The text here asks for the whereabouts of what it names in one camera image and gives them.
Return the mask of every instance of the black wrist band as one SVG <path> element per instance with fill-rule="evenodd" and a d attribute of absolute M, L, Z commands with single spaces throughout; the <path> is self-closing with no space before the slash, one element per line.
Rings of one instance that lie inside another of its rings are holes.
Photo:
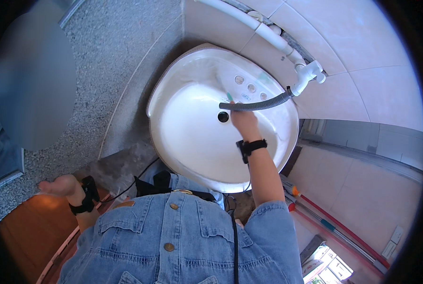
<path fill-rule="evenodd" d="M 82 189 L 85 192 L 85 198 L 82 200 L 82 205 L 72 206 L 69 204 L 71 212 L 74 214 L 74 216 L 79 213 L 93 211 L 93 208 L 95 207 L 93 200 L 96 202 L 99 201 L 99 194 L 98 189 L 96 188 L 95 180 L 91 176 L 87 176 L 82 180 L 82 183 Z"/>
<path fill-rule="evenodd" d="M 251 143 L 243 142 L 243 153 L 247 156 L 251 156 L 251 152 L 260 148 L 266 148 L 267 147 L 267 141 L 265 139 L 263 140 L 257 140 L 253 141 Z"/>
<path fill-rule="evenodd" d="M 241 156 L 243 158 L 243 163 L 245 164 L 248 163 L 248 156 L 251 156 L 252 151 L 267 147 L 267 142 L 265 139 L 253 141 L 251 143 L 240 140 L 236 144 L 238 149 L 240 149 Z"/>

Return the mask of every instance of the person's arm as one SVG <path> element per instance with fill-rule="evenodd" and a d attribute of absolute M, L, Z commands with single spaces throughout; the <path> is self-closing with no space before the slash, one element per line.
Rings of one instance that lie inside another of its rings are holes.
<path fill-rule="evenodd" d="M 77 179 L 72 174 L 59 176 L 54 182 L 41 181 L 38 185 L 40 193 L 54 196 L 64 196 L 72 206 L 81 206 L 85 198 L 85 192 Z M 91 212 L 76 215 L 80 232 L 94 226 L 99 217 L 98 210 L 93 208 Z"/>
<path fill-rule="evenodd" d="M 232 111 L 231 119 L 245 142 L 263 139 L 257 126 L 257 118 L 252 111 Z M 248 161 L 255 206 L 273 200 L 285 202 L 281 178 L 268 150 L 260 148 L 252 151 Z"/>

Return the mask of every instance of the sink basin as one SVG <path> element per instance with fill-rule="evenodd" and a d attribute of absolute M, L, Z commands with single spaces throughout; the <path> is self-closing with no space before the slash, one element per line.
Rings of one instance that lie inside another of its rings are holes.
<path fill-rule="evenodd" d="M 202 44 L 175 60 L 151 94 L 146 112 L 153 145 L 175 173 L 223 193 L 244 191 L 249 171 L 236 146 L 242 137 L 232 125 L 230 111 L 218 105 L 229 102 L 227 92 L 235 102 L 253 103 L 283 91 L 253 62 Z M 297 142 L 297 109 L 289 100 L 254 114 L 268 152 L 281 171 Z"/>

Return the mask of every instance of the gray corrugated hose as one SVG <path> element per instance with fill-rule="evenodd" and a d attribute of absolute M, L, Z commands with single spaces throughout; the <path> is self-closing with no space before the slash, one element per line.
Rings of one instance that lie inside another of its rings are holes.
<path fill-rule="evenodd" d="M 274 97 L 273 99 L 261 101 L 258 103 L 252 103 L 252 104 L 226 104 L 226 103 L 220 103 L 219 108 L 224 110 L 231 110 L 231 111 L 260 111 L 260 110 L 266 110 L 278 105 L 281 105 L 288 101 L 291 97 L 293 97 L 294 94 L 290 91 L 290 86 L 287 87 L 287 90 Z"/>

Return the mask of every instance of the denim jacket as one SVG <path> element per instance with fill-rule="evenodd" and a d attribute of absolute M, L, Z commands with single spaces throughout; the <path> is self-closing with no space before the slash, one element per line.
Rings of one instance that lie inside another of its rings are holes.
<path fill-rule="evenodd" d="M 172 189 L 197 190 L 184 177 L 172 177 Z M 303 283 L 294 223 L 284 202 L 261 204 L 237 231 L 240 283 Z M 228 213 L 217 203 L 171 192 L 138 197 L 101 215 L 79 236 L 58 282 L 233 283 L 233 266 Z"/>

